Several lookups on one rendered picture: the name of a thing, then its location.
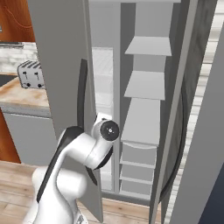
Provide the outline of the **grey fridge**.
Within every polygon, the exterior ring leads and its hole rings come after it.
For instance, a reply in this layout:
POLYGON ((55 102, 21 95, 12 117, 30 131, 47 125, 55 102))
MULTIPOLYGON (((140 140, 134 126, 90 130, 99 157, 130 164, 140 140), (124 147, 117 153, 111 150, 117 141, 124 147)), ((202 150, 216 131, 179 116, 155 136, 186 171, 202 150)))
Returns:
POLYGON ((90 0, 96 108, 120 126, 102 186, 149 201, 163 141, 181 0, 90 0))

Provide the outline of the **grey base cabinet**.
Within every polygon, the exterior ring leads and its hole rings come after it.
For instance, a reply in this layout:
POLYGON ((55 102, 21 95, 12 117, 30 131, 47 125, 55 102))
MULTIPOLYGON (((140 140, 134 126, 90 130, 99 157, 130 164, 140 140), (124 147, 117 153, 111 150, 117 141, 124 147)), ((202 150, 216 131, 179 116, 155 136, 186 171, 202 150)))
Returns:
POLYGON ((49 165, 57 141, 49 118, 3 114, 22 163, 49 165))

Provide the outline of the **silver toaster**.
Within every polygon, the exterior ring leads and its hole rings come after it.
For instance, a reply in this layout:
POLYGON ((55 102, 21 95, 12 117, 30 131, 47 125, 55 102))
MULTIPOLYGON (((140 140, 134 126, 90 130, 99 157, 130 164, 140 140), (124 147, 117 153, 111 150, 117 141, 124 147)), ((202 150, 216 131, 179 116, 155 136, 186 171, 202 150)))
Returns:
POLYGON ((46 88, 39 61, 27 60, 20 64, 17 67, 17 76, 22 88, 46 88))

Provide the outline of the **grey tall cabinet panel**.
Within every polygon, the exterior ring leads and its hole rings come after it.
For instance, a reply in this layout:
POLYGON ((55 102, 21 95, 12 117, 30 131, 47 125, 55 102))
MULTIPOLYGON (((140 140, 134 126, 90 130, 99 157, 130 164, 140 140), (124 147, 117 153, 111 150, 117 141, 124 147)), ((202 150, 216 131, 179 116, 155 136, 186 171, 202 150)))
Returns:
POLYGON ((224 224, 224 35, 220 35, 170 224, 224 224))

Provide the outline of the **wooden cabinet side panel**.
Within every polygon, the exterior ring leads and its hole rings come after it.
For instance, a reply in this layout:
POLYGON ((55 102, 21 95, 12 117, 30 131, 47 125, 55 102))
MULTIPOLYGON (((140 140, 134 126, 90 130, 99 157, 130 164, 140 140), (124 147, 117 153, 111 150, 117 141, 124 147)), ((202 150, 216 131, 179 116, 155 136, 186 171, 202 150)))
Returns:
POLYGON ((21 163, 11 133, 0 109, 0 160, 21 163))

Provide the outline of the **black hob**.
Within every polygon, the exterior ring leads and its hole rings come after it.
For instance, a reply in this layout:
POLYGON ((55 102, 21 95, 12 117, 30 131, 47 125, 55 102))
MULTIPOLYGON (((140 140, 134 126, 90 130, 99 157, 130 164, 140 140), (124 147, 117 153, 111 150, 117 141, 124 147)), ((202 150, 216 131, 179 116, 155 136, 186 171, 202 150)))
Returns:
POLYGON ((0 74, 0 87, 12 81, 16 78, 16 75, 0 74))

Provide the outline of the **grey extractor hood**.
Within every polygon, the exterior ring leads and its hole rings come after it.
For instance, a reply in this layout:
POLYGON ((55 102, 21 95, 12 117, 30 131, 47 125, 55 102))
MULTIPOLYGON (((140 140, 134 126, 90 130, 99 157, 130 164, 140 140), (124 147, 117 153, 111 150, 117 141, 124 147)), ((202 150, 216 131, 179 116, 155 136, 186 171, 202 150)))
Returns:
POLYGON ((0 47, 8 47, 8 48, 22 48, 24 47, 22 42, 1 42, 0 47))

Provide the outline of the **wooden wall cupboard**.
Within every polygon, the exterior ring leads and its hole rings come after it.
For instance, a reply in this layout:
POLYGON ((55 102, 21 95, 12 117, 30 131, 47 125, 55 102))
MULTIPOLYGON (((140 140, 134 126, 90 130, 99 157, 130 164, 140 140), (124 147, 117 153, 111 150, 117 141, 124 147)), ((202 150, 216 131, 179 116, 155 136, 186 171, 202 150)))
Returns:
POLYGON ((0 0, 0 41, 34 42, 27 0, 0 0))

